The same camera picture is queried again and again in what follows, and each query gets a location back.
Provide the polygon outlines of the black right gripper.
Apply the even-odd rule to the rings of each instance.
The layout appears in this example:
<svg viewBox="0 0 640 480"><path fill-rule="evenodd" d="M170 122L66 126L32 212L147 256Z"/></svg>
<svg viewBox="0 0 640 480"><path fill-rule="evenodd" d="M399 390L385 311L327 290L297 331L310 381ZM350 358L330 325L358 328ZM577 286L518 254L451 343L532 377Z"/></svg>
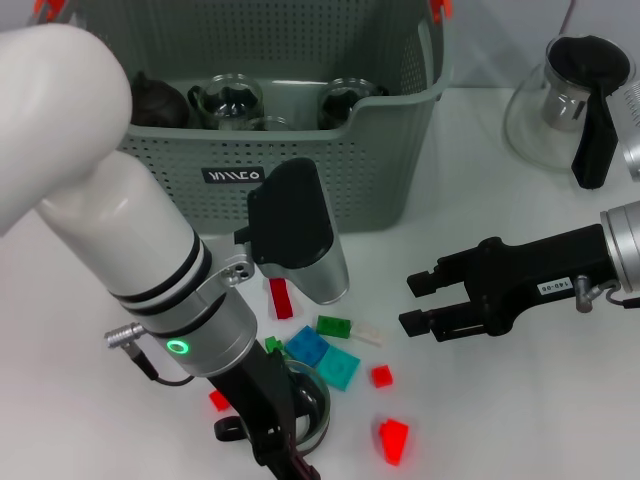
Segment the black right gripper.
<svg viewBox="0 0 640 480"><path fill-rule="evenodd" d="M415 297L463 283L469 302L402 313L398 320L409 337L432 334L438 342L501 336L524 311L573 297L579 276L593 286L617 278L598 224L518 246L493 237L407 278Z"/></svg>

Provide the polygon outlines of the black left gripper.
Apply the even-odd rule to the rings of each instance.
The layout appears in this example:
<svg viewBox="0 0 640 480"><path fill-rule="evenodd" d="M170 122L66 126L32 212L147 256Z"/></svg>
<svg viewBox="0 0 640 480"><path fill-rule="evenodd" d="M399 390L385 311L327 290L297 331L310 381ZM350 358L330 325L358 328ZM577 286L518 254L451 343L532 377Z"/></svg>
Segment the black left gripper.
<svg viewBox="0 0 640 480"><path fill-rule="evenodd" d="M256 462L277 479L318 479L298 452L289 369L282 354L255 343L229 370L209 378L229 401L249 434Z"/></svg>

